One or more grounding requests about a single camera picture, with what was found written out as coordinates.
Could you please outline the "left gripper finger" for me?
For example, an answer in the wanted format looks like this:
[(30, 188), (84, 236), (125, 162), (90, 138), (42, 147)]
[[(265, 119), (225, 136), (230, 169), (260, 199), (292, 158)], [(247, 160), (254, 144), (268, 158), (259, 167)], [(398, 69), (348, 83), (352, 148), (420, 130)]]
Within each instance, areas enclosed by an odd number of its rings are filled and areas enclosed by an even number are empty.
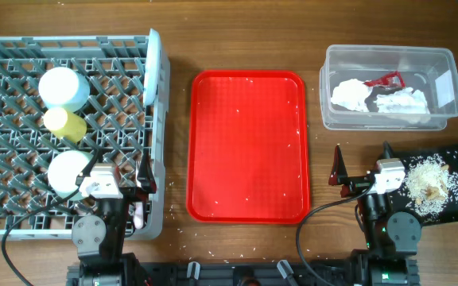
[(96, 149), (95, 155), (89, 160), (87, 165), (81, 170), (79, 175), (76, 177), (76, 185), (81, 185), (83, 180), (90, 176), (91, 170), (94, 166), (99, 163), (102, 154), (99, 149)]
[(154, 194), (157, 191), (157, 185), (153, 174), (152, 164), (148, 153), (143, 153), (138, 165), (136, 175), (136, 184), (145, 193)]

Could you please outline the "green bowl with rice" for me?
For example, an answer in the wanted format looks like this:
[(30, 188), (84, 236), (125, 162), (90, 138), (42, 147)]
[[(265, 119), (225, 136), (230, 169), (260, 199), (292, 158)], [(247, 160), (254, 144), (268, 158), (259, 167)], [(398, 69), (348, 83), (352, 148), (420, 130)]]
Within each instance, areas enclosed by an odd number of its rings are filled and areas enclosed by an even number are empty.
[(87, 152), (70, 150), (57, 155), (49, 165), (47, 177), (55, 193), (63, 198), (78, 190), (77, 176), (83, 171), (93, 155)]

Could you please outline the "white plastic fork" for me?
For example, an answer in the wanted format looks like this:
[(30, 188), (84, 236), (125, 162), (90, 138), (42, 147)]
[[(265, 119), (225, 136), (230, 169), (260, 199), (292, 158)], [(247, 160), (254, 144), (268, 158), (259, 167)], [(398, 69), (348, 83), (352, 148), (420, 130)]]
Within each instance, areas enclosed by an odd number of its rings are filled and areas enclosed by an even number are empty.
[(145, 226), (145, 204), (143, 202), (135, 203), (134, 225), (137, 230), (140, 230)]

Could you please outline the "yellow plastic cup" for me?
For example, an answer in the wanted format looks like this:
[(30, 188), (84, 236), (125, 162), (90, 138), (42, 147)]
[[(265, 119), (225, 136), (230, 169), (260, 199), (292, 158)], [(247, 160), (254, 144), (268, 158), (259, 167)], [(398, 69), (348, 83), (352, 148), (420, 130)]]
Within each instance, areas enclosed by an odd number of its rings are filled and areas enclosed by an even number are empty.
[(78, 115), (62, 107), (48, 109), (43, 117), (45, 127), (56, 137), (77, 143), (87, 132), (87, 123)]

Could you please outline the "white napkin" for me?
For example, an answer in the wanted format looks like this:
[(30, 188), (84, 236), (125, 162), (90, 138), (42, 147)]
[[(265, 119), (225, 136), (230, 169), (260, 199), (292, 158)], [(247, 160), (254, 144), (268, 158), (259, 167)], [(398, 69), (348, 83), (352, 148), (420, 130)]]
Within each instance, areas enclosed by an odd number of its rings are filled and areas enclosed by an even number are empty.
[(375, 104), (379, 113), (429, 114), (425, 94), (412, 87), (406, 87), (393, 94), (377, 95)]
[(371, 95), (373, 88), (358, 79), (341, 82), (333, 89), (331, 103), (348, 110), (368, 112), (365, 100)]

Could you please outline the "red sauce packet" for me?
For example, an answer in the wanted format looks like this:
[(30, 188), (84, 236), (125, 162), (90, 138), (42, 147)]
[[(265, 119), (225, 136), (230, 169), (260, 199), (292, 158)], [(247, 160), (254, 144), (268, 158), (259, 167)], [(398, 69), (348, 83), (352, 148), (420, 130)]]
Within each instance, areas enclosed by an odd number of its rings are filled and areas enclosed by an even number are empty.
[(399, 71), (390, 72), (378, 79), (365, 81), (364, 84), (368, 87), (381, 87), (388, 90), (404, 88), (406, 86)]

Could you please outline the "small light blue bowl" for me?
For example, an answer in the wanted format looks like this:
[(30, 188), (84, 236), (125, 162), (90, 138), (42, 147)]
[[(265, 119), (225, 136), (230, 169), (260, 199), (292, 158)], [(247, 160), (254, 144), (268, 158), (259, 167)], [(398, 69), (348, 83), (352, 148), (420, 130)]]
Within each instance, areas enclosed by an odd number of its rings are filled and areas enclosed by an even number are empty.
[(48, 109), (62, 107), (76, 112), (87, 102), (91, 88), (80, 73), (70, 68), (58, 67), (48, 70), (40, 77), (38, 91)]

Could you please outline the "large light blue plate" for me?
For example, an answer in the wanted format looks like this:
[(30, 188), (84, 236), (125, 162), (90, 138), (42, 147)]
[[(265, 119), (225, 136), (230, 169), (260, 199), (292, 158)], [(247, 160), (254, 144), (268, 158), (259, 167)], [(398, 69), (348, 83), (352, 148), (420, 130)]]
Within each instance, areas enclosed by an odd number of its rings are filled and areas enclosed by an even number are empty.
[(145, 106), (153, 105), (159, 90), (161, 73), (161, 38), (159, 33), (151, 29), (146, 54), (145, 78), (143, 87), (143, 103)]

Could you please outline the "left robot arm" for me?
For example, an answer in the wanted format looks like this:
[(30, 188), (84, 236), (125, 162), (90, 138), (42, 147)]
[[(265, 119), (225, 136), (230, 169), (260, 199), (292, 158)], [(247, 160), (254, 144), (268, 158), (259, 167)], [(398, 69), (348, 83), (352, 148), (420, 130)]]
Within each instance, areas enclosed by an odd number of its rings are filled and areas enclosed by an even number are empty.
[(76, 177), (76, 186), (98, 203), (72, 227), (72, 242), (80, 260), (68, 269), (67, 285), (133, 285), (153, 283), (134, 253), (122, 251), (126, 237), (129, 206), (144, 203), (157, 191), (149, 155), (142, 155), (134, 186), (122, 187), (116, 164), (100, 161), (97, 152)]

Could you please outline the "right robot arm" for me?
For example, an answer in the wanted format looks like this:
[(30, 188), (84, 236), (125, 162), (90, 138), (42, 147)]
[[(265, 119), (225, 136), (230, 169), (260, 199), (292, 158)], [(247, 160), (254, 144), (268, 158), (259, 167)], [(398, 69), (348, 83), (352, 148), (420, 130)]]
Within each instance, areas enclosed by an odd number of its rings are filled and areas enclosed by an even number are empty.
[(388, 143), (383, 158), (363, 176), (349, 176), (340, 147), (335, 147), (328, 183), (340, 185), (343, 199), (355, 199), (367, 247), (356, 249), (344, 262), (347, 285), (419, 285), (417, 253), (421, 224), (411, 213), (392, 209), (389, 194), (397, 191), (406, 177), (402, 161), (394, 157)]

